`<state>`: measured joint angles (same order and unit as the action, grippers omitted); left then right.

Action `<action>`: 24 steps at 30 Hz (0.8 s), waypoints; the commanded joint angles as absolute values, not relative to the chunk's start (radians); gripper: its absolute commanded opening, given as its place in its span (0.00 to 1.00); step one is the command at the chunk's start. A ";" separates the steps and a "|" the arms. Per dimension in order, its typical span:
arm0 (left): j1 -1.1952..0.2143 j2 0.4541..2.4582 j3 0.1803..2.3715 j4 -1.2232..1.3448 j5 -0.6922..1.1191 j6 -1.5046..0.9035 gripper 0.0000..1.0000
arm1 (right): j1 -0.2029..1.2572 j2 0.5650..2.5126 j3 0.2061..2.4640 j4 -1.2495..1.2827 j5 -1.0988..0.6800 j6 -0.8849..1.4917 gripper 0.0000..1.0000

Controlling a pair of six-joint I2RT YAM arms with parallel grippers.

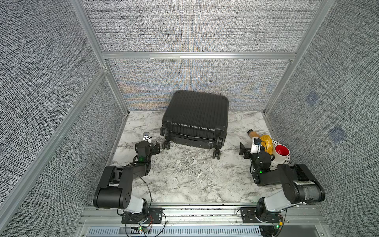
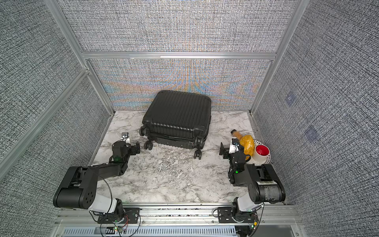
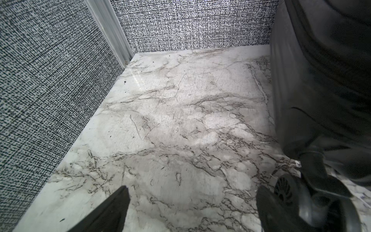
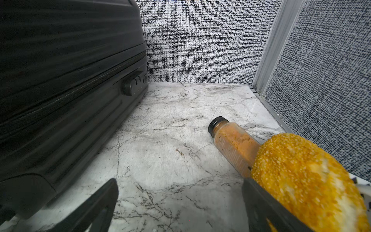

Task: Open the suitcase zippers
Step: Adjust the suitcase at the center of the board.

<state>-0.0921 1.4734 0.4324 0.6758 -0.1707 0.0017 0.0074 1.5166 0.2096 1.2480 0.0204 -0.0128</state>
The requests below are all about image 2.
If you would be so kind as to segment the black ribbed hard-shell suitcase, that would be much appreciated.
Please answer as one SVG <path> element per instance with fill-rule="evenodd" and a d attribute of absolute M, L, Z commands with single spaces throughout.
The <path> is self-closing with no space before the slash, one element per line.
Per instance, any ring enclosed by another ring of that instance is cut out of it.
<path fill-rule="evenodd" d="M 211 122 L 210 97 L 202 94 L 161 90 L 146 111 L 140 136 L 148 140 L 144 149 L 153 143 L 183 149 L 194 149 L 194 158 L 201 159 Z"/>

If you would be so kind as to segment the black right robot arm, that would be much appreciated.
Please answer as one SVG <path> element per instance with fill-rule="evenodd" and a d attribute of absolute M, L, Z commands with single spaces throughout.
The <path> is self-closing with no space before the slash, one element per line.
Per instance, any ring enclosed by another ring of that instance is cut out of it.
<path fill-rule="evenodd" d="M 229 161 L 229 182 L 235 187 L 247 187 L 247 193 L 236 197 L 231 207 L 217 209 L 220 223 L 254 223 L 258 219 L 257 211 L 265 203 L 285 201 L 285 189 L 271 164 L 249 164 L 238 141 L 229 147 L 220 144 L 219 155 Z"/>

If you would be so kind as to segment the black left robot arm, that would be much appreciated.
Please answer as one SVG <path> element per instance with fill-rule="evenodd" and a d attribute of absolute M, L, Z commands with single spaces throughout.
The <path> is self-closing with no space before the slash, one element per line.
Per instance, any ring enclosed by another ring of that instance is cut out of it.
<path fill-rule="evenodd" d="M 118 140 L 112 145 L 112 156 L 108 163 L 95 166 L 72 166 L 68 168 L 53 198 L 59 208 L 86 209 L 98 214 L 97 223 L 124 221 L 126 211 L 119 198 L 105 197 L 97 193 L 98 181 L 125 174 L 131 156 L 140 154 L 140 143 L 135 145 Z"/>

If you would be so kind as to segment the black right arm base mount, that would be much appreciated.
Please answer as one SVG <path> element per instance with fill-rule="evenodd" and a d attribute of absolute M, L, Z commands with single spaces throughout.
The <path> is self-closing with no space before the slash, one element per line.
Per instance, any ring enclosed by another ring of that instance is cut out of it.
<path fill-rule="evenodd" d="M 217 209 L 217 218 L 219 223 L 255 223 L 258 216 L 255 212 L 241 212 L 232 207 L 219 207 Z"/>

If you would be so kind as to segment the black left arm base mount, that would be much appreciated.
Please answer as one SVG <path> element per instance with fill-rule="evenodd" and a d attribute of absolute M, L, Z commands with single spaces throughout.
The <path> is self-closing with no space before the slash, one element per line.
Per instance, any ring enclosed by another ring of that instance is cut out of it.
<path fill-rule="evenodd" d="M 113 213 L 100 213 L 96 222 L 98 224 L 137 224 L 140 219 L 140 208 L 124 208 L 118 213 L 116 210 Z"/>

